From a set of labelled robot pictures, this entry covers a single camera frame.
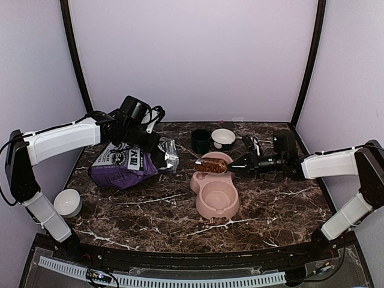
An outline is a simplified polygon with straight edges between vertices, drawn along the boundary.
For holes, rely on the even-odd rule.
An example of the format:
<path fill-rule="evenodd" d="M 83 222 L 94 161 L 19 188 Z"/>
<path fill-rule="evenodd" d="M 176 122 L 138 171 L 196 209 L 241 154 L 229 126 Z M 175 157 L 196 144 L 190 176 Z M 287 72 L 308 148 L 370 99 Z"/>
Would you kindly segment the purple pet food bag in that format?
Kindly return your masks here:
<path fill-rule="evenodd" d="M 88 175 L 101 188 L 124 190 L 157 174 L 174 172 L 178 164 L 173 139 L 162 137 L 152 153 L 126 143 L 110 143 L 92 163 Z"/>

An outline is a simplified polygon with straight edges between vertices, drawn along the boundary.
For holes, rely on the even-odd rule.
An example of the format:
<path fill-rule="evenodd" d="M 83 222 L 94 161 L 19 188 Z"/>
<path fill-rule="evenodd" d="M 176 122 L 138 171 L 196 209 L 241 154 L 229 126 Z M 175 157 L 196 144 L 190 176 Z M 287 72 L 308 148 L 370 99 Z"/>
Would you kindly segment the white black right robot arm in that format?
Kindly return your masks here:
<path fill-rule="evenodd" d="M 274 155 L 248 152 L 232 162 L 228 171 L 256 178 L 264 173 L 283 172 L 295 181 L 353 175 L 360 188 L 335 215 L 313 233 L 306 248 L 311 260 L 319 260 L 329 251 L 329 242 L 357 225 L 371 212 L 383 206 L 383 147 L 377 140 L 333 151 L 315 152 L 299 157 L 291 131 L 274 133 Z"/>

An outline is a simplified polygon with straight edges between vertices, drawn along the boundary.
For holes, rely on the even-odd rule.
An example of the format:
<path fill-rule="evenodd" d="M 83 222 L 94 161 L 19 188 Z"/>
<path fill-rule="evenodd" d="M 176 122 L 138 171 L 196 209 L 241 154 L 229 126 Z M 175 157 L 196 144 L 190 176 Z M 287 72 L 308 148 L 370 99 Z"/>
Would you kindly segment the pink double pet bowl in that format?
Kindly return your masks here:
<path fill-rule="evenodd" d="M 227 164 L 233 159 L 223 152 L 209 152 L 204 157 L 221 158 Z M 196 193 L 196 209 L 205 219 L 231 219 L 239 209 L 239 195 L 232 180 L 234 173 L 203 173 L 195 170 L 190 188 Z"/>

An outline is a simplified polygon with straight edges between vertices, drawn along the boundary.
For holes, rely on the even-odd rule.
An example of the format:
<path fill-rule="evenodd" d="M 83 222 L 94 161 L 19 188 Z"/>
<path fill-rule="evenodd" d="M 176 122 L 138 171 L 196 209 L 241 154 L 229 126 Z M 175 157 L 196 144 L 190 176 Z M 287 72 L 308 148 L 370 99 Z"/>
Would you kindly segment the metal food scoop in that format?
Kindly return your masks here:
<path fill-rule="evenodd" d="M 221 158 L 204 157 L 195 161 L 194 168 L 198 172 L 222 174 L 227 172 L 227 163 Z"/>

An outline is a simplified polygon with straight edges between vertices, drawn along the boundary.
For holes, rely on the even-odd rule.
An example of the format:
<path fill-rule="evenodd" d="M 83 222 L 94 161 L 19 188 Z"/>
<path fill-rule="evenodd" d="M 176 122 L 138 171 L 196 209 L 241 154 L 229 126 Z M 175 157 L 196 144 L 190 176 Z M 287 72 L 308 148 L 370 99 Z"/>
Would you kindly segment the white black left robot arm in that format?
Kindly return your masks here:
<path fill-rule="evenodd" d="M 22 133 L 15 130 L 1 148 L 7 153 L 5 173 L 14 202 L 31 214 L 37 223 L 58 243 L 72 262 L 85 256 L 85 249 L 74 238 L 74 232 L 43 194 L 34 167 L 59 155 L 88 146 L 126 143 L 151 152 L 160 135 L 154 127 L 165 117 L 161 106 L 150 107 L 145 102 L 127 96 L 112 112 L 91 111 L 79 120 L 40 131 Z"/>

